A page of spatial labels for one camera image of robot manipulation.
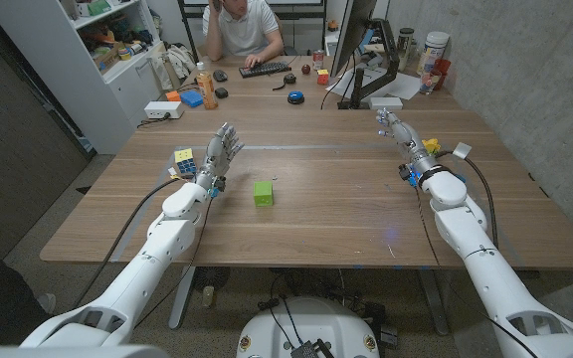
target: man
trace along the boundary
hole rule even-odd
[[[214,1],[221,3],[216,11]],[[227,54],[247,56],[245,67],[283,53],[283,38],[274,12],[265,0],[209,0],[203,14],[207,56],[218,61]]]

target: robotic arm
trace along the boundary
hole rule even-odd
[[[439,234],[464,261],[488,316],[536,357],[573,357],[573,322],[542,305],[525,288],[485,233],[485,214],[467,194],[466,185],[428,154],[410,125],[386,109],[377,114],[377,120],[391,129],[380,134],[391,136],[409,160],[400,166],[402,178],[412,178],[432,195]],[[503,356],[533,356],[497,326],[494,332]]]
[[[106,347],[127,343],[145,304],[165,270],[194,242],[200,220],[196,203],[210,192],[224,191],[229,163],[242,149],[227,123],[209,142],[193,183],[185,183],[162,205],[147,230],[147,241],[107,290],[94,301],[53,317],[39,326],[21,347]]]

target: keyboard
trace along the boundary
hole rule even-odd
[[[285,71],[290,71],[290,66],[286,62],[280,61],[277,63],[261,64],[255,68],[240,68],[240,75],[243,76],[243,79],[248,79],[255,76],[263,76]]]

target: wooden table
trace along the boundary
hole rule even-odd
[[[282,84],[284,74],[243,80],[242,60],[207,63],[210,71],[229,75],[219,84],[229,97],[218,109],[185,107],[179,120],[138,129],[41,258],[100,262],[136,204],[167,179],[173,150],[193,147],[201,161],[204,146],[227,121],[247,147],[232,162],[226,192],[213,201],[194,266],[435,268],[415,191],[397,173],[404,161],[388,138],[377,135],[382,127],[375,112],[336,110],[334,93],[319,110],[324,86],[299,70],[310,57],[295,59],[297,83],[277,91],[271,89]],[[287,103],[290,90],[301,90],[305,103]],[[461,110],[445,90],[417,94],[404,105],[397,114],[424,138],[437,137],[451,149],[460,141],[473,147],[470,158],[494,196],[499,248],[515,269],[573,269],[573,225],[478,115]],[[468,180],[469,191],[486,207],[483,188],[467,164],[440,160]],[[275,204],[256,208],[253,183],[274,178]],[[119,245],[120,261],[137,253],[163,199],[179,186],[161,190],[136,218]],[[461,268],[462,261],[437,233],[429,195],[421,197],[442,266]],[[190,248],[177,261],[189,263],[193,253]]]

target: orange bottle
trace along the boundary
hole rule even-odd
[[[205,64],[199,62],[196,64],[198,68],[198,75],[196,76],[196,81],[198,82],[198,88],[200,89],[200,94],[203,96],[203,104],[205,104],[206,109],[214,109],[218,107],[218,102],[216,101],[216,96],[214,94],[214,83],[211,80],[211,75],[205,71]]]

